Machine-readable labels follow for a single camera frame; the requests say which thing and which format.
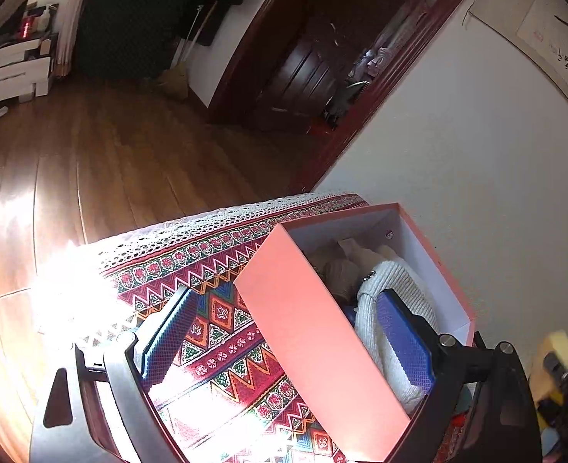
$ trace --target metal bolt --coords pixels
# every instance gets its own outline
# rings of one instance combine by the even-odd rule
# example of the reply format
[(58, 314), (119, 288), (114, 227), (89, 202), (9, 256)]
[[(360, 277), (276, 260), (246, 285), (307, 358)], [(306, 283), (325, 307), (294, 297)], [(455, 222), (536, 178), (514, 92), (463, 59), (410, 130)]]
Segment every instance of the metal bolt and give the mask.
[(507, 343), (507, 341), (502, 342), (499, 345), (501, 352), (506, 353), (507, 355), (514, 352), (514, 347), (511, 343)]
[(453, 346), (456, 343), (456, 339), (450, 334), (441, 334), (438, 341), (443, 346)]

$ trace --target dark wooden door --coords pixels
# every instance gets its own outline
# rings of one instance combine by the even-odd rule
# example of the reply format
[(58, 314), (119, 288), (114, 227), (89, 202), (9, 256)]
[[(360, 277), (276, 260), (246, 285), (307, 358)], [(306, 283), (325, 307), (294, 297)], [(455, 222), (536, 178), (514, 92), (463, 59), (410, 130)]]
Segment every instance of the dark wooden door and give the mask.
[(406, 0), (308, 0), (307, 19), (260, 92), (246, 125), (307, 130)]

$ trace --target textured blue pad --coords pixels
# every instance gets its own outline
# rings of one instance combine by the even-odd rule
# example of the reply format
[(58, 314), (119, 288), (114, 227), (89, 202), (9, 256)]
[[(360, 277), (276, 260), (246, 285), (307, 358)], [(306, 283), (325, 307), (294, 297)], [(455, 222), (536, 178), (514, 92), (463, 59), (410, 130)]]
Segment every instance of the textured blue pad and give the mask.
[(148, 349), (144, 351), (142, 386), (145, 390), (158, 385), (170, 369), (183, 339), (196, 317), (198, 294), (187, 291), (170, 316), (159, 328)]
[(418, 386), (428, 393), (436, 381), (430, 352), (388, 293), (381, 292), (378, 295), (376, 307), (378, 323), (391, 343), (411, 385)]

